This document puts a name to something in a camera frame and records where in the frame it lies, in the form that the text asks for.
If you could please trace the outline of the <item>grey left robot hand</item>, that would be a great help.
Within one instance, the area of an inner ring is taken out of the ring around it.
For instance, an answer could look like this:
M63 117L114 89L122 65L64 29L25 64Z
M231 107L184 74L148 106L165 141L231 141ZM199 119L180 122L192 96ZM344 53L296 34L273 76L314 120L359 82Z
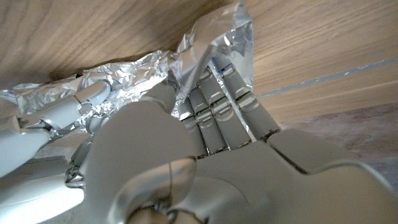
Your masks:
M335 145L282 130L226 58L196 78L188 118L162 83L123 106L85 159L88 223L396 223L397 197Z

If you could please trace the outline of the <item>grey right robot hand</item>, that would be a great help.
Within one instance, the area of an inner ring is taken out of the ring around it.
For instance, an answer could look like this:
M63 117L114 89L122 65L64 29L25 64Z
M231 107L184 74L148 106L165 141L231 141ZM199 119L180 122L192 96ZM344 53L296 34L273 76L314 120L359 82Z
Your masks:
M53 132L74 123L111 92L98 81L35 114L1 119L1 223L40 223L84 199L76 165L62 156L36 159Z

